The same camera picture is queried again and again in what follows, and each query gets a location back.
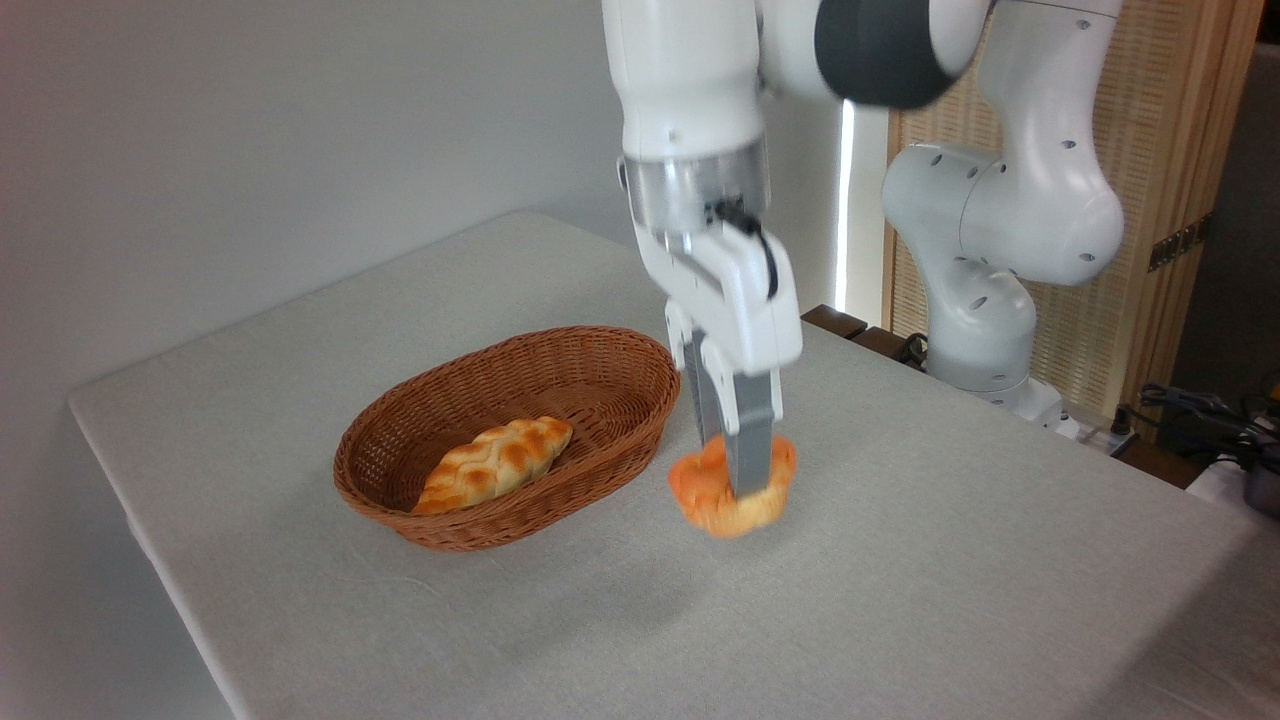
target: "wooden panel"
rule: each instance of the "wooden panel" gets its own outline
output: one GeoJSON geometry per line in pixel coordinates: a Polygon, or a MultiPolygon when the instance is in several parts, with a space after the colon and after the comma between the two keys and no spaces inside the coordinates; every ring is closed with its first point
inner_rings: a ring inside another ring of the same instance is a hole
{"type": "MultiPolygon", "coordinates": [[[[1125,209],[1124,243],[1083,287],[1027,283],[1039,314],[1032,373],[1073,402],[1110,413],[1144,378],[1171,372],[1199,252],[1151,274],[1147,261],[1155,243],[1212,206],[1261,4],[1124,5],[1093,118],[1098,159],[1125,209]]],[[[998,149],[998,120],[975,76],[966,73],[932,108],[895,114],[891,155],[924,141],[998,149]]],[[[919,274],[892,228],[887,237],[884,324],[899,334],[925,332],[919,274]]]]}

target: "table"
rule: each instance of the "table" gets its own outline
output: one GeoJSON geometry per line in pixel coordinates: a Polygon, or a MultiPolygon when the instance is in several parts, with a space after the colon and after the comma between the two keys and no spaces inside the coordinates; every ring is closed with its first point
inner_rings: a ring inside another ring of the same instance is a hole
{"type": "Polygon", "coordinates": [[[492,220],[78,389],[76,418],[241,717],[1280,715],[1280,536],[805,328],[782,521],[685,524],[654,462],[506,547],[351,511],[392,384],[566,324],[663,338],[634,250],[492,220]]]}

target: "white wall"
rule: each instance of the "white wall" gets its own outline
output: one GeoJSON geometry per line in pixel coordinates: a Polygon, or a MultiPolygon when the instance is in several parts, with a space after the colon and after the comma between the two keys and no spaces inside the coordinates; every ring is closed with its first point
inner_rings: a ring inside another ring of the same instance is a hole
{"type": "MultiPolygon", "coordinates": [[[[613,192],[604,56],[598,0],[0,4],[0,717],[228,715],[68,391],[507,210],[613,192]]],[[[771,142],[822,158],[805,128],[829,120],[804,118],[771,142]]],[[[820,210],[826,169],[776,158],[776,195],[820,210]]],[[[806,266],[828,256],[810,215],[774,227],[806,266]]]]}

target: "cable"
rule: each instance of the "cable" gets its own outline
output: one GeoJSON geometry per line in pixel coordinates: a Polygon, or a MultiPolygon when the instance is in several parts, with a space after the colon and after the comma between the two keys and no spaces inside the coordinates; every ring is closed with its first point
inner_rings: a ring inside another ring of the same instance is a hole
{"type": "MultiPolygon", "coordinates": [[[[1270,375],[1276,374],[1280,374],[1280,370],[1270,375]]],[[[1260,418],[1280,418],[1280,414],[1276,413],[1280,404],[1265,398],[1267,401],[1263,404],[1265,409],[1262,413],[1254,414],[1251,411],[1251,402],[1257,402],[1260,398],[1261,396],[1242,398],[1240,409],[1236,411],[1212,393],[1189,392],[1160,383],[1147,383],[1139,391],[1139,405],[1171,410],[1176,413],[1171,419],[1160,421],[1129,405],[1121,405],[1117,410],[1192,445],[1194,450],[1187,452],[1188,456],[1213,452],[1220,456],[1213,462],[1231,461],[1244,470],[1261,465],[1272,473],[1280,473],[1280,454],[1276,452],[1275,447],[1276,443],[1280,443],[1280,432],[1258,420],[1260,418]],[[1215,433],[1216,437],[1206,437],[1203,432],[1197,433],[1183,427],[1185,425],[1183,420],[1187,418],[1197,418],[1208,425],[1221,428],[1225,434],[1215,433]]]]}

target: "pastry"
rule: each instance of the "pastry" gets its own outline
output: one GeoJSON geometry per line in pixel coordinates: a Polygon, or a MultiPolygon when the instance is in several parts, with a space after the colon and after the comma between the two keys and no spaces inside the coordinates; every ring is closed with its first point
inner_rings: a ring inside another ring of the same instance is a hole
{"type": "Polygon", "coordinates": [[[573,427],[556,418],[512,420],[448,451],[426,478],[415,514],[470,507],[547,474],[573,427]]]}
{"type": "Polygon", "coordinates": [[[685,519],[712,537],[736,538],[781,518],[796,471],[796,447],[780,436],[773,438],[772,452],[768,487],[742,500],[733,497],[730,486],[722,437],[676,461],[667,482],[685,519]]]}

